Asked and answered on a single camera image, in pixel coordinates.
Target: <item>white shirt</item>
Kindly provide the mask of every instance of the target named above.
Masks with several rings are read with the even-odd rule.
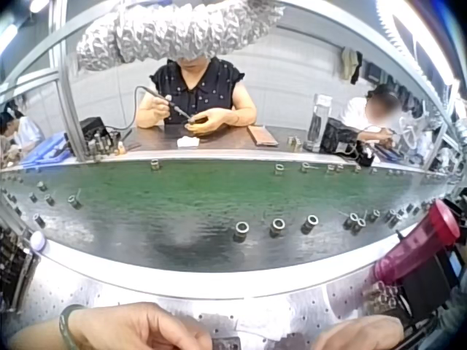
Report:
[[[13,139],[20,148],[44,139],[41,129],[29,117],[21,117],[19,121],[18,132],[15,133]]]
[[[381,131],[381,128],[374,126],[368,121],[365,114],[365,107],[366,98],[352,98],[337,119],[344,123],[344,125],[360,131],[371,131],[374,133]]]

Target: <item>pink plastic holder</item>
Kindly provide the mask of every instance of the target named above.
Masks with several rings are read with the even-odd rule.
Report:
[[[374,275],[386,284],[406,276],[445,246],[459,238],[459,226],[449,207],[440,200],[411,233],[374,266]]]

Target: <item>bracelet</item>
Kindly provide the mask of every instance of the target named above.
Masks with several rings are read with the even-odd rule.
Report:
[[[85,307],[79,304],[69,305],[65,307],[65,309],[61,312],[60,317],[58,318],[58,328],[60,328],[61,337],[68,350],[79,350],[78,346],[73,340],[70,329],[68,328],[68,318],[73,311],[81,310],[82,308]]]

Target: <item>ceiling light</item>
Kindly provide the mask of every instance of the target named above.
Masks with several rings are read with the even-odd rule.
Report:
[[[5,50],[5,47],[13,40],[18,33],[18,28],[14,24],[7,26],[7,29],[0,36],[0,55]]]
[[[32,0],[29,9],[33,13],[38,13],[41,9],[49,4],[50,0]]]
[[[427,53],[428,57],[433,62],[433,65],[441,75],[445,85],[451,85],[454,81],[454,75],[451,67],[444,56],[441,48],[436,42],[435,38],[428,30],[428,27],[418,14],[407,4],[404,0],[378,0],[377,1],[379,18],[390,37],[390,41],[405,55],[409,55],[412,59],[410,63],[416,66],[417,70],[422,71],[412,54],[402,41],[395,23],[394,17],[398,18],[401,23],[412,33],[414,39]]]

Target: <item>black hair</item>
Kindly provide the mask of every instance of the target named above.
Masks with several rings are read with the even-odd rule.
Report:
[[[3,135],[8,129],[8,123],[15,120],[15,118],[8,112],[0,113],[0,135]]]
[[[378,85],[376,89],[370,90],[366,98],[377,100],[378,103],[383,104],[387,113],[393,113],[395,110],[401,108],[401,102],[397,97],[394,89],[387,84]]]

